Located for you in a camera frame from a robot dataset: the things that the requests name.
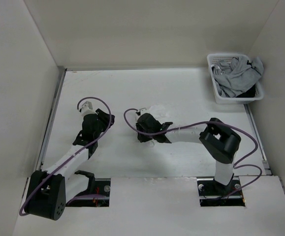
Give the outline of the white plastic laundry basket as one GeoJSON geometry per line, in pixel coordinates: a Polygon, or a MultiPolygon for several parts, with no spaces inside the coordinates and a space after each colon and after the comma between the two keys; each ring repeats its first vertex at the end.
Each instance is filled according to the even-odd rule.
{"type": "Polygon", "coordinates": [[[218,104],[249,104],[264,98],[260,84],[264,65],[259,57],[214,53],[207,56],[207,62],[218,104]]]}

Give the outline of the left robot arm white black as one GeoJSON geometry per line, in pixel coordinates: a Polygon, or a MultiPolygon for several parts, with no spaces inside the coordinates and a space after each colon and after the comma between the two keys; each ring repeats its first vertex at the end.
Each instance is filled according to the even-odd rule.
{"type": "Polygon", "coordinates": [[[95,153],[99,138],[114,124],[115,116],[101,109],[82,108],[80,112],[82,129],[70,150],[51,167],[32,173],[21,216],[31,214],[58,220],[78,194],[93,199],[102,197],[95,192],[94,174],[79,167],[95,153]]]}

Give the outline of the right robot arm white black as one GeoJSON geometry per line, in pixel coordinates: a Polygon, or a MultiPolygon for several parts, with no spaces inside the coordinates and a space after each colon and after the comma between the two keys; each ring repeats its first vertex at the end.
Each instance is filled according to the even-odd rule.
{"type": "Polygon", "coordinates": [[[181,129],[173,122],[160,123],[150,113],[140,111],[136,112],[136,129],[144,133],[158,133],[174,129],[154,136],[138,133],[137,138],[142,143],[154,140],[167,144],[180,142],[203,144],[216,161],[212,189],[218,195],[226,195],[230,192],[234,177],[233,161],[241,142],[241,137],[231,128],[208,124],[204,129],[199,127],[181,129]]]}

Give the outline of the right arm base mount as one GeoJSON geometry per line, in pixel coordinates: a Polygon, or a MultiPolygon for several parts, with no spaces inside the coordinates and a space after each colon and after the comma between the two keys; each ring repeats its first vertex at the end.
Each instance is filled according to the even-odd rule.
{"type": "Polygon", "coordinates": [[[244,207],[245,200],[240,189],[241,183],[235,177],[227,186],[213,178],[198,178],[197,188],[201,207],[244,207]]]}

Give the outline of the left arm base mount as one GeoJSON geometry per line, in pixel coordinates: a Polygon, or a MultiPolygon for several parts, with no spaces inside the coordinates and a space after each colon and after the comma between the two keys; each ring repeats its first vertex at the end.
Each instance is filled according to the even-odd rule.
{"type": "Polygon", "coordinates": [[[67,207],[109,207],[111,191],[110,178],[96,178],[85,191],[80,192],[66,204],[67,207]]]}

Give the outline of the white tank top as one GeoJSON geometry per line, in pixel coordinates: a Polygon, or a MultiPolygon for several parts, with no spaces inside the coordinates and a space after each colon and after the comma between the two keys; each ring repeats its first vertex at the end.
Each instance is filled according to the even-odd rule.
{"type": "MultiPolygon", "coordinates": [[[[147,131],[148,133],[158,133],[167,130],[170,127],[171,123],[169,123],[167,119],[168,111],[163,105],[153,105],[147,110],[147,112],[154,118],[151,122],[151,127],[147,131]]],[[[153,135],[152,138],[158,143],[171,143],[166,137],[166,133],[153,135]]]]}

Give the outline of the grey tank top in basket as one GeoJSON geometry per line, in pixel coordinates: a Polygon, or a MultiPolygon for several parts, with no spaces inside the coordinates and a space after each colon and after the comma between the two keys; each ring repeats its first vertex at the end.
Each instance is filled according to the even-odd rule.
{"type": "Polygon", "coordinates": [[[213,77],[221,97],[234,98],[249,90],[261,79],[264,66],[259,57],[249,60],[233,57],[231,62],[219,60],[212,66],[213,77]]]}

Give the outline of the black garment in basket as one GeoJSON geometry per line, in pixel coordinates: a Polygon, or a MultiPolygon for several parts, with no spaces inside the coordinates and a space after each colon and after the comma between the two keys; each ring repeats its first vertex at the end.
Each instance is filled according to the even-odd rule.
{"type": "Polygon", "coordinates": [[[256,85],[253,85],[249,90],[237,96],[238,98],[253,98],[256,94],[256,85]]]}

